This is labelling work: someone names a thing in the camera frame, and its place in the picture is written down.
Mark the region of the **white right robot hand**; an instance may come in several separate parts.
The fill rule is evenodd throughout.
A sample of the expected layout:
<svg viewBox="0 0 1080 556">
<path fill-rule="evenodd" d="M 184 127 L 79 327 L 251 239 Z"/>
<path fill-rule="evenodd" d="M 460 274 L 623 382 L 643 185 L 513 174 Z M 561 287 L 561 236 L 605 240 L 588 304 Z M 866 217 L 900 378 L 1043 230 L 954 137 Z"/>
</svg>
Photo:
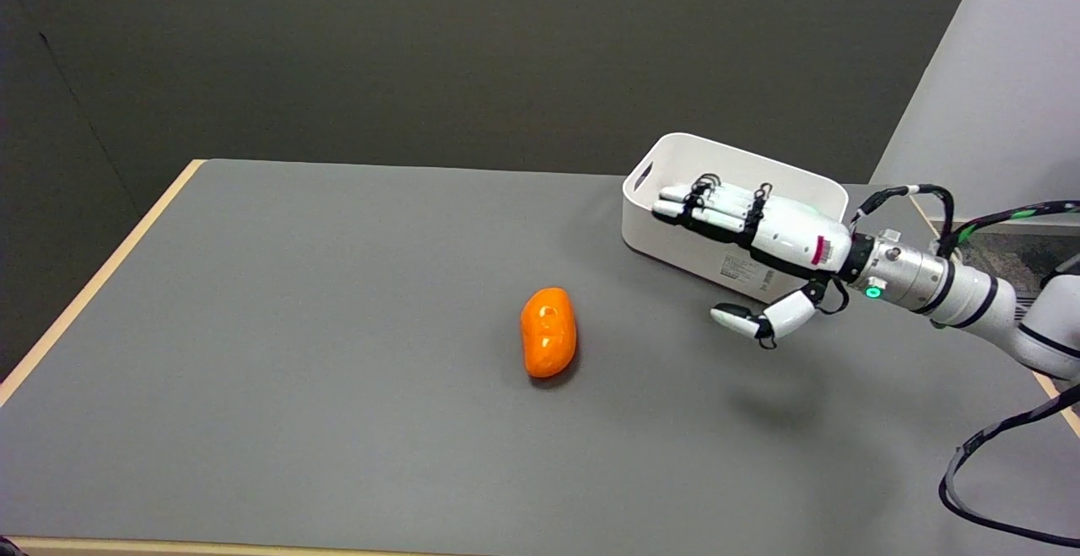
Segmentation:
<svg viewBox="0 0 1080 556">
<path fill-rule="evenodd" d="M 779 338 L 802 327 L 821 310 L 827 288 L 840 283 L 841 268 L 852 247 L 848 228 L 802 202 L 772 194 L 771 184 L 746 188 L 724 184 L 703 173 L 694 184 L 661 188 L 651 205 L 656 220 L 747 250 L 750 257 L 804 285 L 762 311 L 719 303 L 710 310 L 730 333 L 739 333 L 773 349 Z"/>
</svg>

